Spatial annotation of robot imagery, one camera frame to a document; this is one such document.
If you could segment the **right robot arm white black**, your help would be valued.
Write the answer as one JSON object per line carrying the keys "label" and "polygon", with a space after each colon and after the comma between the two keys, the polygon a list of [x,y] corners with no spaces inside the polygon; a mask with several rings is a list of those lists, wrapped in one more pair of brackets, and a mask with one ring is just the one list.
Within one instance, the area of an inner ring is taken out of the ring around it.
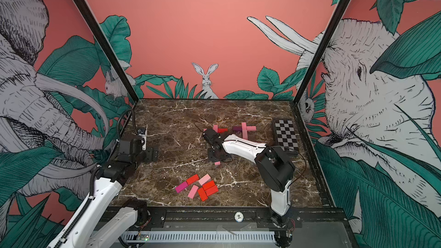
{"label": "right robot arm white black", "polygon": [[290,187],[296,167],[288,152],[281,146],[270,147],[238,137],[235,134],[219,134],[214,129],[205,129],[202,137],[209,144],[208,159],[211,162],[229,163],[238,156],[254,163],[265,185],[271,189],[270,218],[264,222],[277,228],[294,231],[301,222],[295,222],[298,214],[290,201]]}

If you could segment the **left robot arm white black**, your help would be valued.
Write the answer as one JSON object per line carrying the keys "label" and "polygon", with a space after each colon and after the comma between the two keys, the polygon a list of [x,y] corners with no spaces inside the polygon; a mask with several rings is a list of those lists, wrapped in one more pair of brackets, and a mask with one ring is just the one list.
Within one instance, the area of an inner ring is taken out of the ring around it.
{"label": "left robot arm white black", "polygon": [[142,163],[157,157],[158,151],[146,146],[146,134],[121,140],[115,158],[97,168],[90,177],[89,193],[71,220],[49,243],[50,248],[109,248],[130,227],[144,228],[152,221],[147,203],[131,199],[98,231],[111,201]]}

